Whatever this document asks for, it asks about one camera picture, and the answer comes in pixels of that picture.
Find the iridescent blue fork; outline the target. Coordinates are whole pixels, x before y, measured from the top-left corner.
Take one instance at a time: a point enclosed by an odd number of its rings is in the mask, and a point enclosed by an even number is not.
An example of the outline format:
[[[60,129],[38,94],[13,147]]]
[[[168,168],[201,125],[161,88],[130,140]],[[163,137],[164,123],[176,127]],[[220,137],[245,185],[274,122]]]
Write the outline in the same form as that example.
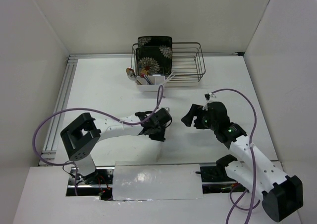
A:
[[[149,85],[152,85],[152,82],[150,81],[149,77],[146,74],[143,74],[143,78],[147,81]]]

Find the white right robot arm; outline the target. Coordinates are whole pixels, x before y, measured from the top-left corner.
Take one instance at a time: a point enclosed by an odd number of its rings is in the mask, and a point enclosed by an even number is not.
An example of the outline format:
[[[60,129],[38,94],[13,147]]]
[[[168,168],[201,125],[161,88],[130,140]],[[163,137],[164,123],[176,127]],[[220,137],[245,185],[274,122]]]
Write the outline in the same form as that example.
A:
[[[260,200],[273,221],[280,222],[303,207],[302,181],[276,167],[252,144],[246,131],[230,121],[222,102],[192,104],[181,121],[187,127],[214,132],[217,140],[231,152],[216,161],[217,177],[242,184]]]

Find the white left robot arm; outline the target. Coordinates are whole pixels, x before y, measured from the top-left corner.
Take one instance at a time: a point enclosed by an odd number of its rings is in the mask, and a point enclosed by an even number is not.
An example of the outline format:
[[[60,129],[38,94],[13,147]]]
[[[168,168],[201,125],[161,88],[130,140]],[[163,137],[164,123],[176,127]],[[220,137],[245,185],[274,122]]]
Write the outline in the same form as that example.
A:
[[[166,128],[172,116],[165,108],[137,112],[133,115],[115,118],[96,119],[89,112],[79,115],[60,133],[66,153],[78,168],[85,184],[97,182],[100,173],[91,156],[91,151],[99,141],[120,136],[145,135],[151,140],[164,142]]]

